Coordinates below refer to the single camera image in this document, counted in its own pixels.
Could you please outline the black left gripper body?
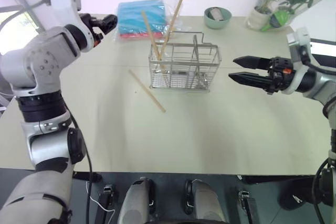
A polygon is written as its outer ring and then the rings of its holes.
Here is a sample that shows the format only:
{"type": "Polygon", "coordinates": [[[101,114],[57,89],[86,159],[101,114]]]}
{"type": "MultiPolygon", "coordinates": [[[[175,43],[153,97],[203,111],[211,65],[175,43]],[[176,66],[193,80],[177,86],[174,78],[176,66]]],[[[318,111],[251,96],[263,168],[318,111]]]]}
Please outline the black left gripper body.
{"type": "Polygon", "coordinates": [[[101,43],[103,39],[103,34],[96,33],[94,31],[94,28],[99,28],[102,31],[102,29],[100,28],[102,25],[102,20],[92,17],[90,14],[87,13],[80,14],[80,19],[84,23],[85,27],[89,30],[89,34],[93,39],[93,47],[96,47],[101,43]]]}

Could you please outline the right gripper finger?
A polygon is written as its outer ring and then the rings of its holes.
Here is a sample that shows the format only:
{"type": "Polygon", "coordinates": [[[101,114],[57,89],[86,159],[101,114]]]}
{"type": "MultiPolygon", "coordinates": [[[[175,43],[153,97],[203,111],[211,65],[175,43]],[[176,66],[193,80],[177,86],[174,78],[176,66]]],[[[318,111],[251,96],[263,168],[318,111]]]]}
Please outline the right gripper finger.
{"type": "Polygon", "coordinates": [[[247,69],[268,70],[272,66],[272,60],[255,56],[242,56],[233,60],[234,63],[247,69]]]}
{"type": "Polygon", "coordinates": [[[268,77],[260,76],[255,73],[237,72],[237,73],[229,73],[228,76],[239,84],[260,88],[263,90],[267,90],[271,85],[271,79],[269,79],[268,77]]]}

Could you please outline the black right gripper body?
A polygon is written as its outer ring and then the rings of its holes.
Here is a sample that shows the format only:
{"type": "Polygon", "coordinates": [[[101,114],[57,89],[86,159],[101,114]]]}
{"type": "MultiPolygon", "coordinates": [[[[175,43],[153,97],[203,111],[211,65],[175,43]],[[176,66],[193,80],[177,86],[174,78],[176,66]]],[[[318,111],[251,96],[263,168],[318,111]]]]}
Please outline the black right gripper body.
{"type": "Polygon", "coordinates": [[[270,60],[267,72],[271,83],[265,91],[273,94],[289,87],[293,79],[293,64],[290,59],[274,57],[270,60]]]}

